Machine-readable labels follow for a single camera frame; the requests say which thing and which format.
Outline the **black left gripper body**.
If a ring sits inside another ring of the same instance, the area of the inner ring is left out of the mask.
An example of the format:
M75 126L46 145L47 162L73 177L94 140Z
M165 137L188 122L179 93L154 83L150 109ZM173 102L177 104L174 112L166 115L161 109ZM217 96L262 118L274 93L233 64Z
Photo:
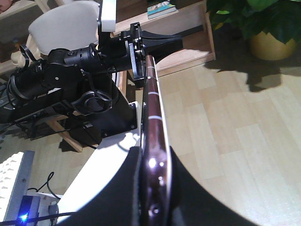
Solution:
M111 37L103 31L103 24L98 23L98 52L106 65L116 72L132 70L132 80L137 88L144 87L145 50L142 30L139 22L130 25L130 30Z

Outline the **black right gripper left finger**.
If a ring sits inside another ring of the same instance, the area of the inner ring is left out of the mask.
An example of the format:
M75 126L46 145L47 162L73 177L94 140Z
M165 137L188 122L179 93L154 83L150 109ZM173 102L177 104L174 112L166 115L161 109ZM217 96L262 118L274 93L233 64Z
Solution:
M59 226L138 226L140 147L131 147L111 181L95 198Z

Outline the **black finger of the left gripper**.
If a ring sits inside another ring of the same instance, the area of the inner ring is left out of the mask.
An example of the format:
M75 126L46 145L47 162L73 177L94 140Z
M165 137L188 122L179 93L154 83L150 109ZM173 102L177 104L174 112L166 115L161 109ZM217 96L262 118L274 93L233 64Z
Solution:
M178 35L162 35L142 31L141 38L145 54L153 56L155 63L183 48L182 37Z

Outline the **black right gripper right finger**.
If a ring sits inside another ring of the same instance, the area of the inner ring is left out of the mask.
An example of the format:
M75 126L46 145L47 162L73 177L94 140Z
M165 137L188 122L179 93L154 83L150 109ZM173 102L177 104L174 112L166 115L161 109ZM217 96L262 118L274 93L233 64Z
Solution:
M169 226L255 226L211 195L188 172L173 149Z

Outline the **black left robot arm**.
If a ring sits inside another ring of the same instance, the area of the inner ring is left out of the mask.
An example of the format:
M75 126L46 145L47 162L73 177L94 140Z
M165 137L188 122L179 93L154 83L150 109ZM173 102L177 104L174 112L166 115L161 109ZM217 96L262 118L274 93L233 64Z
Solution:
M132 70L135 86L143 89L141 223L164 226L170 210L172 162L156 63L180 49L180 36L143 31L139 23L116 37L99 32L98 43L84 48L54 49L47 59L35 59L22 45L25 66L12 74L6 86L13 107L9 121L31 123L34 114L43 116L47 107L67 102L55 113L77 111L104 137L127 131L134 122L134 108L111 75Z

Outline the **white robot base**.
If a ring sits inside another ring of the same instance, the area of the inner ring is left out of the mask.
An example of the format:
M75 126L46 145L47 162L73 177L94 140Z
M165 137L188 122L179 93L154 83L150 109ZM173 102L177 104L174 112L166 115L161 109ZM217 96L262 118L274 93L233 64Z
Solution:
M104 138L58 203L60 213L76 212L96 197L117 173L129 149L140 144L141 107L133 102L137 128Z

